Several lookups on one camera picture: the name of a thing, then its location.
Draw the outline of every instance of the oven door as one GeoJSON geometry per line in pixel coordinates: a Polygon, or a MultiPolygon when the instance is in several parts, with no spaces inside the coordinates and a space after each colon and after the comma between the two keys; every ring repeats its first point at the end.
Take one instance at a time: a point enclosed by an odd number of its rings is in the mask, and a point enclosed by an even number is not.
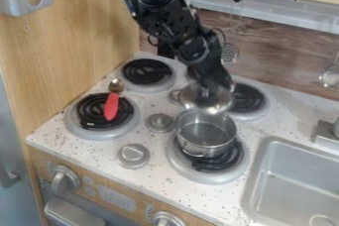
{"type": "Polygon", "coordinates": [[[74,193],[57,196],[47,181],[41,180],[41,188],[45,214],[52,226],[139,226],[74,193]]]}

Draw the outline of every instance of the pot rim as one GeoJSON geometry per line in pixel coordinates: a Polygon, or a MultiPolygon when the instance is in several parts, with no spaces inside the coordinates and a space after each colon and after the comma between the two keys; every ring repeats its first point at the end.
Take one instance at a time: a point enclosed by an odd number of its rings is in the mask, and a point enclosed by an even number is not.
{"type": "Polygon", "coordinates": [[[238,134],[238,129],[237,129],[237,125],[235,124],[235,122],[233,121],[233,119],[226,113],[223,113],[223,114],[220,114],[220,117],[222,118],[227,118],[231,121],[232,125],[233,125],[233,128],[234,128],[234,134],[233,136],[227,140],[227,142],[224,142],[223,144],[219,144],[219,145],[210,145],[210,146],[201,146],[201,145],[198,145],[198,144],[195,144],[194,142],[192,141],[189,141],[187,140],[180,132],[179,130],[179,126],[178,126],[178,120],[180,118],[182,118],[183,116],[187,115],[188,113],[198,113],[198,114],[201,114],[199,112],[196,112],[194,110],[185,110],[185,111],[182,111],[180,112],[175,120],[174,120],[174,131],[175,131],[175,135],[176,135],[176,138],[178,140],[178,142],[180,144],[183,144],[183,143],[189,143],[191,145],[193,145],[194,147],[196,148],[201,148],[201,149],[204,149],[204,150],[211,150],[211,149],[217,149],[217,148],[221,148],[221,147],[226,147],[227,145],[229,145],[230,143],[232,143],[234,141],[234,139],[237,137],[237,134],[238,134]]]}

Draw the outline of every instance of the red object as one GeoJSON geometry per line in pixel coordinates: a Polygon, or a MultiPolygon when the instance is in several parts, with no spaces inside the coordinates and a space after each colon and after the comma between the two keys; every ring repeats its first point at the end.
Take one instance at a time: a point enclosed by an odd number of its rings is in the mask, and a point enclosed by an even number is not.
{"type": "Polygon", "coordinates": [[[119,95],[116,93],[111,93],[107,97],[107,101],[104,107],[104,116],[106,120],[113,120],[117,114],[119,109],[119,95]]]}

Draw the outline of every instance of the black coil burner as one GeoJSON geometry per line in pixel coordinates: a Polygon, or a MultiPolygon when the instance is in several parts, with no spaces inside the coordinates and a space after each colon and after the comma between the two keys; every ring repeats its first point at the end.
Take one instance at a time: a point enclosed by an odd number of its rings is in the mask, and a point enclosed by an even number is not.
{"type": "Polygon", "coordinates": [[[251,113],[265,106],[265,96],[257,88],[238,83],[233,92],[235,98],[231,113],[251,113]]]}
{"type": "Polygon", "coordinates": [[[134,84],[147,85],[170,78],[171,69],[159,60],[140,58],[126,63],[123,74],[134,84]]]}
{"type": "Polygon", "coordinates": [[[114,129],[127,123],[134,114],[134,107],[126,98],[119,99],[117,116],[106,120],[104,106],[109,93],[91,94],[83,98],[76,105],[80,124],[84,129],[103,130],[114,129]]]}
{"type": "Polygon", "coordinates": [[[234,141],[227,151],[216,158],[196,158],[182,154],[191,161],[191,165],[198,171],[226,170],[238,163],[244,156],[243,146],[239,141],[234,141]]]}

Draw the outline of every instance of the burner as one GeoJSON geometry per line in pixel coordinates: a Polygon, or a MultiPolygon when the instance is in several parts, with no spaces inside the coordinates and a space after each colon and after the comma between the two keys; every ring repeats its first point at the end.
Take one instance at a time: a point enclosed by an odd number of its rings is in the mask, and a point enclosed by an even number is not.
{"type": "Polygon", "coordinates": [[[128,62],[123,67],[124,76],[132,83],[138,85],[153,84],[171,76],[171,70],[165,63],[141,58],[128,62]]]}
{"type": "Polygon", "coordinates": [[[169,65],[151,58],[138,58],[127,62],[119,75],[127,89],[140,93],[168,90],[173,86],[175,77],[169,65]]]}
{"type": "Polygon", "coordinates": [[[140,120],[137,105],[130,99],[120,97],[117,116],[107,121],[103,109],[108,95],[91,94],[69,106],[63,117],[67,130],[92,141],[109,141],[132,131],[140,120]]]}
{"type": "Polygon", "coordinates": [[[239,178],[249,164],[244,143],[235,141],[234,148],[219,158],[197,159],[186,155],[176,138],[171,137],[166,150],[169,164],[180,175],[199,183],[223,184],[239,178]]]}
{"type": "Polygon", "coordinates": [[[237,119],[254,120],[267,113],[269,101],[259,89],[238,83],[235,87],[234,104],[228,113],[237,119]]]}
{"type": "Polygon", "coordinates": [[[243,147],[239,141],[233,142],[231,148],[229,148],[223,155],[208,159],[208,158],[195,158],[182,152],[190,161],[192,166],[198,171],[204,170],[226,170],[235,165],[243,158],[243,147]]]}
{"type": "Polygon", "coordinates": [[[77,103],[77,114],[84,129],[116,128],[133,116],[133,105],[126,98],[120,98],[117,116],[113,120],[107,121],[104,116],[104,106],[108,95],[109,93],[91,94],[77,103]]]}

